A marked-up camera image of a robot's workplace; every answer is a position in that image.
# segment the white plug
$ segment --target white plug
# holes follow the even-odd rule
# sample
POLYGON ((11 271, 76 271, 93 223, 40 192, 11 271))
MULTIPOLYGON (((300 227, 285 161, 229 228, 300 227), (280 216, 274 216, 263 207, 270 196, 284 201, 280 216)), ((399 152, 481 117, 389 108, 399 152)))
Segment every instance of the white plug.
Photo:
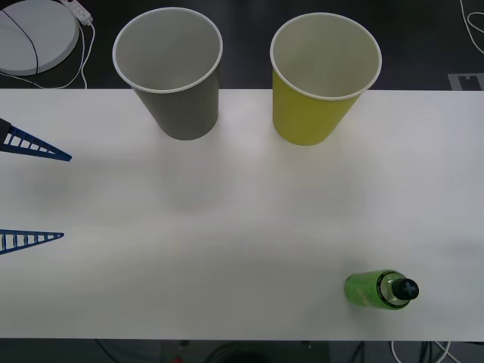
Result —
POLYGON ((91 13, 89 13, 77 0, 59 0, 71 13, 81 22, 82 25, 88 25, 92 22, 91 13))

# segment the bottle cap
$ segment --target bottle cap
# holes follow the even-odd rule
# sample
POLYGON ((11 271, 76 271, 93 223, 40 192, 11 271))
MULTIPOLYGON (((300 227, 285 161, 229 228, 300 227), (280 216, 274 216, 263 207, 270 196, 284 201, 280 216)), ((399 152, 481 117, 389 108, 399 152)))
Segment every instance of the bottle cap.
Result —
POLYGON ((393 295, 400 300, 413 300, 418 296, 418 285, 409 278, 399 278, 392 284, 393 295))

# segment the plastic bottle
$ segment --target plastic bottle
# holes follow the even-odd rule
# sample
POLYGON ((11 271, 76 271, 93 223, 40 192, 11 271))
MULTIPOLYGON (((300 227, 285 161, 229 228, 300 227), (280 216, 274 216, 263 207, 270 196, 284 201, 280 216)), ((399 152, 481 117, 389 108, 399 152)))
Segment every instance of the plastic bottle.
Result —
POLYGON ((348 300, 356 305, 399 310, 418 296, 417 284, 394 270, 350 275, 345 281, 348 300))

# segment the black floor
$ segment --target black floor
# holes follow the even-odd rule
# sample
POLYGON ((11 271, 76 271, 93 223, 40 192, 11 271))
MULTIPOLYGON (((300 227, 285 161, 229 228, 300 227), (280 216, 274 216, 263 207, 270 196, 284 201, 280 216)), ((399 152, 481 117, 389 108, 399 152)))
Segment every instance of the black floor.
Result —
MULTIPOLYGON (((223 363, 234 349, 226 342, 192 341, 180 349, 174 340, 0 340, 0 356, 5 363, 223 363)), ((366 342, 355 355, 360 342, 240 342, 239 351, 262 353, 270 363, 394 363, 388 342, 366 342)), ((397 342, 399 359, 404 363, 430 363, 442 351, 433 344, 420 360, 422 344, 397 342)), ((480 363, 484 346, 452 343, 449 352, 462 363, 480 363)), ((442 363, 451 363, 446 357, 442 363)))
MULTIPOLYGON (((310 12, 342 14, 365 26, 379 42, 383 69, 374 89, 449 90, 449 73, 484 73, 484 54, 472 45, 459 0, 79 0, 91 13, 96 40, 85 68, 89 88, 128 88, 111 61, 118 32, 151 9, 178 6, 199 11, 222 33, 221 88, 271 88, 269 46, 289 19, 310 12)), ((0 1, 5 7, 15 1, 0 1)), ((463 0, 466 14, 484 11, 482 0, 463 0)), ((484 17, 473 21, 484 28, 484 17)), ((85 27, 87 39, 91 29, 85 27)), ((484 34, 473 30, 484 47, 484 34)), ((63 85, 79 67, 80 42, 59 66, 39 75, 44 87, 63 85)), ((74 88, 81 88, 77 79, 74 88)), ((0 76, 0 88, 29 84, 0 76)))

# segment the white cable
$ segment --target white cable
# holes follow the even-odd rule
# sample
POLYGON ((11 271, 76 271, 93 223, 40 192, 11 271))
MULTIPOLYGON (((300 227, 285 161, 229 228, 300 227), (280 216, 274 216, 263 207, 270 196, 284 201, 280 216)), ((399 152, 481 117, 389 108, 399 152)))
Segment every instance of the white cable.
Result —
POLYGON ((461 2, 462 19, 464 19, 464 24, 465 24, 465 26, 467 28, 467 32, 469 33, 470 40, 472 41, 472 43, 474 44, 474 46, 477 48, 477 50, 484 54, 484 51, 481 48, 479 48, 479 46, 474 41, 474 38, 472 37, 472 33, 470 32, 470 29, 469 29, 469 25, 471 25, 475 30, 477 30, 477 31, 481 32, 482 34, 484 34, 484 30, 478 28, 477 26, 475 26, 474 24, 472 24, 471 21, 470 21, 470 17, 472 15, 484 15, 484 13, 473 12, 473 13, 470 13, 469 15, 467 15, 467 18, 466 18, 466 14, 464 13, 464 4, 462 4, 462 0, 459 0, 459 1, 461 2))
POLYGON ((94 28, 94 25, 92 25, 91 22, 88 22, 88 25, 92 28, 92 39, 91 39, 91 44, 89 45, 88 54, 85 56, 84 64, 81 66, 81 77, 82 77, 82 80, 84 81, 84 89, 88 89, 88 82, 85 80, 85 77, 84 77, 84 67, 85 67, 85 64, 88 63, 89 55, 91 54, 92 44, 94 43, 94 38, 96 37, 96 30, 94 28))
POLYGON ((393 340, 390 342, 390 348, 392 348, 393 358, 397 361, 397 363, 402 363, 402 361, 399 359, 399 357, 396 356, 396 353, 395 353, 395 342, 393 340))
MULTIPOLYGON (((440 358, 435 361, 434 363, 440 363, 441 361, 443 361, 445 359, 445 357, 448 355, 450 358, 454 359, 454 361, 456 361, 457 363, 460 363, 457 359, 455 359, 455 357, 453 355, 451 355, 449 352, 448 352, 448 349, 451 347, 451 342, 447 342, 447 345, 445 346, 445 348, 439 343, 439 342, 435 342, 444 352, 443 354, 440 356, 440 358)), ((395 342, 392 340, 390 342, 390 348, 392 349, 392 354, 393 354, 393 358, 397 361, 397 363, 402 363, 402 361, 399 359, 399 357, 396 356, 396 352, 395 352, 395 342)))
MULTIPOLYGON (((79 27, 79 30, 81 31, 81 37, 82 37, 82 55, 81 55, 81 64, 79 65, 79 69, 77 70, 77 73, 76 75, 74 76, 74 78, 72 78, 70 80, 69 83, 67 83, 66 85, 62 85, 60 87, 42 87, 41 85, 37 84, 37 83, 32 83, 31 81, 29 81, 28 79, 24 79, 24 78, 21 78, 21 77, 17 77, 17 76, 12 76, 11 74, 7 74, 7 73, 3 73, 3 72, 0 72, 0 75, 2 76, 5 76, 5 77, 9 77, 9 78, 14 78, 14 79, 18 79, 19 81, 24 81, 24 82, 28 82, 30 83, 31 85, 34 85, 35 87, 38 87, 38 88, 41 88, 41 89, 62 89, 62 88, 66 88, 68 86, 70 86, 70 84, 72 82, 74 82, 77 78, 77 76, 79 75, 79 73, 82 72, 82 69, 83 67, 85 66, 85 62, 87 62, 87 57, 86 59, 84 60, 84 50, 85 50, 85 41, 84 41, 84 32, 82 31, 82 26, 81 24, 78 22, 77 23, 77 26, 79 27)), ((94 41, 94 36, 91 40, 91 47, 92 47, 92 43, 94 41)), ((87 88, 87 82, 85 81, 85 78, 84 78, 84 74, 82 74, 82 79, 84 80, 84 88, 87 88)))
MULTIPOLYGON (((435 344, 437 344, 437 346, 439 346, 439 348, 443 351, 445 351, 445 348, 442 344, 440 344, 439 342, 434 342, 435 344)), ((447 351, 447 355, 450 359, 452 359, 455 363, 461 363, 457 358, 455 358, 449 351, 447 351)))

